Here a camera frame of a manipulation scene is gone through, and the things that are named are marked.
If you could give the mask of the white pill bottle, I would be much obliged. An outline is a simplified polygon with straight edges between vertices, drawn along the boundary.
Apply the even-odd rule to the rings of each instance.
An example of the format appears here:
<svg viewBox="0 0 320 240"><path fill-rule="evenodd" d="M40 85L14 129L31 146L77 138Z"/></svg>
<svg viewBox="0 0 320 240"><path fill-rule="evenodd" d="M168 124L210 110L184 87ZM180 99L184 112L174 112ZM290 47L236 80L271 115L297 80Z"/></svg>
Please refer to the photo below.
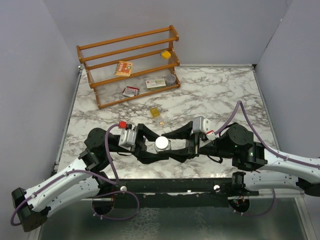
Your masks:
<svg viewBox="0 0 320 240"><path fill-rule="evenodd" d="M159 136L154 142L154 149L156 153L169 151L172 149L171 141L165 136Z"/></svg>

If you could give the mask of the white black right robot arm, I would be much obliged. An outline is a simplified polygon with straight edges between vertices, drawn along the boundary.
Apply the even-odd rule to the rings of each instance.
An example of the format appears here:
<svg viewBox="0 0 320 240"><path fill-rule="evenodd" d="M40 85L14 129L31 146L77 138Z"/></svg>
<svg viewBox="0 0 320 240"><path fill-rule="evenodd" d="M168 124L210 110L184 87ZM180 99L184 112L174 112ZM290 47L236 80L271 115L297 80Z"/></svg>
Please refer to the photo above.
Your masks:
<svg viewBox="0 0 320 240"><path fill-rule="evenodd" d="M200 155L230 159L238 169L232 175L229 189L240 196L260 189L293 189L306 195L320 195L320 160L286 153L254 141L256 131L233 123L224 133L209 128L210 121L199 118L164 133L155 141L158 153L179 162Z"/></svg>

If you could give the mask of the yellow clear pill organizer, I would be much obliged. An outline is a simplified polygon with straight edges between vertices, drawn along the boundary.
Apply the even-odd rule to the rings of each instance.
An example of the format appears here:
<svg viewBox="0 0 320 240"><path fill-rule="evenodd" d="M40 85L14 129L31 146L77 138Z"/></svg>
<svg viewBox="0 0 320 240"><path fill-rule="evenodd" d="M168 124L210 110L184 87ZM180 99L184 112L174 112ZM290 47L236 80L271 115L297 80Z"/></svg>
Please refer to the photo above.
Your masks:
<svg viewBox="0 0 320 240"><path fill-rule="evenodd" d="M168 117L166 115L161 115L157 107L153 107L149 111L156 124L162 127L166 125L166 122L168 121Z"/></svg>

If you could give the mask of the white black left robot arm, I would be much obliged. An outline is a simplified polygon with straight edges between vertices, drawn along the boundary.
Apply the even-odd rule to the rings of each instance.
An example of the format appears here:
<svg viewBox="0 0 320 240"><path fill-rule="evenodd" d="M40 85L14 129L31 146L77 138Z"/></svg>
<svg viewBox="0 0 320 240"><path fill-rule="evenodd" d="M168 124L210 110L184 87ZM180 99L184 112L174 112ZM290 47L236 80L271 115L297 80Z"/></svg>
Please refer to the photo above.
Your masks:
<svg viewBox="0 0 320 240"><path fill-rule="evenodd" d="M14 211L10 224L31 232L51 215L79 200L106 197L113 186L120 185L112 152L131 153L139 161L161 160L147 152L145 141L156 142L159 135L144 124L136 127L120 121L107 130L92 129L85 140L86 149L60 172L28 189L12 193Z"/></svg>

